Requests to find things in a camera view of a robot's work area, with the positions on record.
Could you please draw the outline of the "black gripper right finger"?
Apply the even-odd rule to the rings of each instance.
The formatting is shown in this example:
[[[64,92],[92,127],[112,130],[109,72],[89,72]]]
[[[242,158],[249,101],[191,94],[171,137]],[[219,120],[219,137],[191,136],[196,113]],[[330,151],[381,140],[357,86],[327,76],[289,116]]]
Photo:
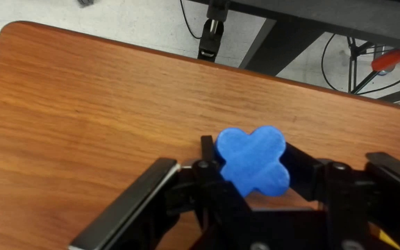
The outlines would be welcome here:
[[[394,250],[370,224],[400,244],[400,159],[384,151],[366,156],[363,169],[317,159],[294,144],[288,144],[281,156],[291,187],[307,201],[324,205],[331,250]]]

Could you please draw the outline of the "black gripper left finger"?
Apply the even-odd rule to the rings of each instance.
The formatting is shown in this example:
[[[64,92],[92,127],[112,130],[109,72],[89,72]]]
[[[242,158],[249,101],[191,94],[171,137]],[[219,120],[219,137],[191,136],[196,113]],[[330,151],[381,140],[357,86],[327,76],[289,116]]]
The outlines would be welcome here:
[[[157,158],[69,250],[155,250],[187,211],[195,212],[202,227],[195,250],[250,247],[239,226],[249,219],[250,208],[220,174],[212,136],[202,137],[202,158],[192,165]]]

